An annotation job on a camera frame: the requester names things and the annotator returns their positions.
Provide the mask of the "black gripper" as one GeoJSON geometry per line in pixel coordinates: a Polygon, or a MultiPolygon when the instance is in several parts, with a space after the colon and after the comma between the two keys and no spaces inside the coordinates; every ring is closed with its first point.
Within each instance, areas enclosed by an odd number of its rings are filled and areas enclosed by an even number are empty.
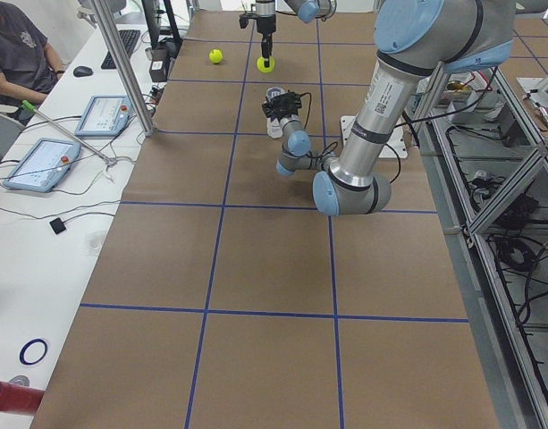
{"type": "Polygon", "coordinates": [[[272,54],[272,34],[276,31],[276,16],[258,16],[257,32],[262,34],[261,40],[261,56],[270,57],[272,54]]]}
{"type": "Polygon", "coordinates": [[[298,115],[299,109],[299,100],[277,100],[273,102],[273,116],[279,122],[282,118],[298,115]]]}

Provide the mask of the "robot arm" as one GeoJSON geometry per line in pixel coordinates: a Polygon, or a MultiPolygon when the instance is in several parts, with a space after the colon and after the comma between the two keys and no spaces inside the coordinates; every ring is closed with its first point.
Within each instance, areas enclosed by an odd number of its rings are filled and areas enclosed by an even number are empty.
{"type": "Polygon", "coordinates": [[[374,173],[417,84],[441,65],[449,74],[505,62],[512,49],[512,1],[387,1],[374,41],[375,73],[341,154],[327,157],[313,180],[324,215],[365,215],[383,209],[391,185],[374,173]]]}
{"type": "MultiPolygon", "coordinates": [[[[286,5],[304,23],[326,21],[336,12],[337,2],[331,0],[285,1],[286,5]]],[[[273,35],[276,32],[276,2],[256,1],[254,6],[257,32],[262,36],[260,67],[269,72],[274,68],[273,35]]]]}

